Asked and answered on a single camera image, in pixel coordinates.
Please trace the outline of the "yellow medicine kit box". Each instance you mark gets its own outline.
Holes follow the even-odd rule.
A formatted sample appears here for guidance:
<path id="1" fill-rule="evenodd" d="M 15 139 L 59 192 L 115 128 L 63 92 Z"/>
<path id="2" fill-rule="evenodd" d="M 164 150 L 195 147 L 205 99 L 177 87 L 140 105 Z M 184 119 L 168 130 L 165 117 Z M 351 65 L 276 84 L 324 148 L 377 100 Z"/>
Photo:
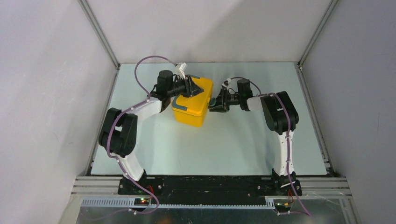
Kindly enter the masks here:
<path id="1" fill-rule="evenodd" d="M 173 108 L 172 110 L 177 122 L 194 127 L 201 127 L 208 112 L 209 101 L 212 97 L 213 81 L 201 77 L 201 79 L 197 81 L 197 85 L 204 89 L 203 93 L 192 98 L 180 95 L 177 99 L 179 105 L 188 107 L 187 111 Z"/>

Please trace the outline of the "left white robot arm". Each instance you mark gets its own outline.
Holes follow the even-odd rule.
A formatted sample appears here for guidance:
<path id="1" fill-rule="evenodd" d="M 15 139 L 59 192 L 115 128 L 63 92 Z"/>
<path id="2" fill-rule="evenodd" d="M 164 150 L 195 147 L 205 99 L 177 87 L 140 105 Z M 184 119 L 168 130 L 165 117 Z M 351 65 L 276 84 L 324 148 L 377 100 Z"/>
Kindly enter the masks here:
<path id="1" fill-rule="evenodd" d="M 107 111 L 98 142 L 110 158 L 116 159 L 124 176 L 131 180 L 129 187 L 134 193 L 143 194 L 148 188 L 148 182 L 142 178 L 145 170 L 134 152 L 138 125 L 171 106 L 176 121 L 201 127 L 212 89 L 213 82 L 207 78 L 179 76 L 170 70 L 162 70 L 145 100 L 123 111 L 116 108 Z"/>

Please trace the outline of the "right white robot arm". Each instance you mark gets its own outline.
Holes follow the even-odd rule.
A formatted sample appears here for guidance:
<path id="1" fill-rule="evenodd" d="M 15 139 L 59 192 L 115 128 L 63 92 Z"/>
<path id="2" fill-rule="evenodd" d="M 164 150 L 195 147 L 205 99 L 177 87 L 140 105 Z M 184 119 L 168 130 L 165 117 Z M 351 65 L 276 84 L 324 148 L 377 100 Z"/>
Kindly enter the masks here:
<path id="1" fill-rule="evenodd" d="M 247 78 L 236 77 L 237 90 L 231 88 L 231 78 L 223 82 L 219 94 L 211 98 L 210 112 L 228 112 L 230 106 L 238 105 L 241 110 L 249 112 L 261 110 L 270 131 L 277 133 L 279 149 L 272 169 L 272 190 L 277 195 L 284 195 L 296 182 L 293 165 L 292 141 L 299 115 L 288 93 L 262 93 L 254 95 L 254 85 Z"/>

